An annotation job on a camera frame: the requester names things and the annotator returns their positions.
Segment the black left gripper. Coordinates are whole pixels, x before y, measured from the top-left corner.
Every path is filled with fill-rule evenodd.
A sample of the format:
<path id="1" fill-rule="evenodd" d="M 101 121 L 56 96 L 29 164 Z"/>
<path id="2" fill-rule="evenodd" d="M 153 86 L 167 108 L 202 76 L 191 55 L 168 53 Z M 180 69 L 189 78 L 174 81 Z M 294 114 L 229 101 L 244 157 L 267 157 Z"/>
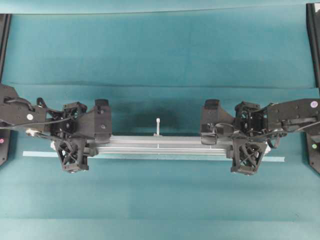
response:
<path id="1" fill-rule="evenodd" d="M 74 102 L 65 104 L 58 111 L 47 109 L 51 124 L 46 125 L 50 140 L 84 138 L 106 144 L 112 135 L 112 112 L 107 99 L 96 99 L 95 105 L 88 110 L 85 104 Z"/>

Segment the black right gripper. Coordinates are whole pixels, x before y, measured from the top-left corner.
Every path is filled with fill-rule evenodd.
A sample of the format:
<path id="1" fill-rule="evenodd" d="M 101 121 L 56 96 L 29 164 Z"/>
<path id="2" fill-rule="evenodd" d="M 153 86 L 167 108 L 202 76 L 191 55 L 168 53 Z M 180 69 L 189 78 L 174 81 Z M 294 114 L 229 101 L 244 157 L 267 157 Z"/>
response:
<path id="1" fill-rule="evenodd" d="M 203 145 L 217 144 L 217 134 L 212 133 L 217 124 L 223 124 L 225 138 L 247 140 L 267 140 L 268 107 L 250 102 L 241 102 L 235 106 L 235 116 L 221 107 L 220 100 L 207 99 L 202 108 L 200 140 Z"/>

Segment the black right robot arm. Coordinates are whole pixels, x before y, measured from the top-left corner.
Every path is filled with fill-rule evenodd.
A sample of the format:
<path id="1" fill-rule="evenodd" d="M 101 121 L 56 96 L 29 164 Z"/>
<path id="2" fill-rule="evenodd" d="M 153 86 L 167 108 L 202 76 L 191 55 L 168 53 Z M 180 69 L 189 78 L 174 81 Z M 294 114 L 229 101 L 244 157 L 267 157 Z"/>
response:
<path id="1" fill-rule="evenodd" d="M 243 139 L 268 144 L 289 133 L 305 132 L 320 141 L 320 100 L 303 98 L 265 107 L 251 102 L 235 106 L 235 115 L 225 111 L 217 99 L 208 99 L 202 108 L 200 139 L 203 145 L 215 145 L 218 139 Z"/>

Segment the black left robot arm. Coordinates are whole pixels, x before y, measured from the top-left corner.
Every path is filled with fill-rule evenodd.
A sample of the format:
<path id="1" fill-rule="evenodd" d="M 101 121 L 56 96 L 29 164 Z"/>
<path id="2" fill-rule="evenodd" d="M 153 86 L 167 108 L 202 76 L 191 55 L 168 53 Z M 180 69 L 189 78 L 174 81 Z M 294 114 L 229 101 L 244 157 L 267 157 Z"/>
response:
<path id="1" fill-rule="evenodd" d="M 65 104 L 62 110 L 49 108 L 44 100 L 36 104 L 19 97 L 8 85 L 0 86 L 0 127 L 30 130 L 34 136 L 49 135 L 54 140 L 83 138 L 108 143 L 112 135 L 112 114 L 108 100 L 97 99 L 88 109 L 85 104 Z"/>

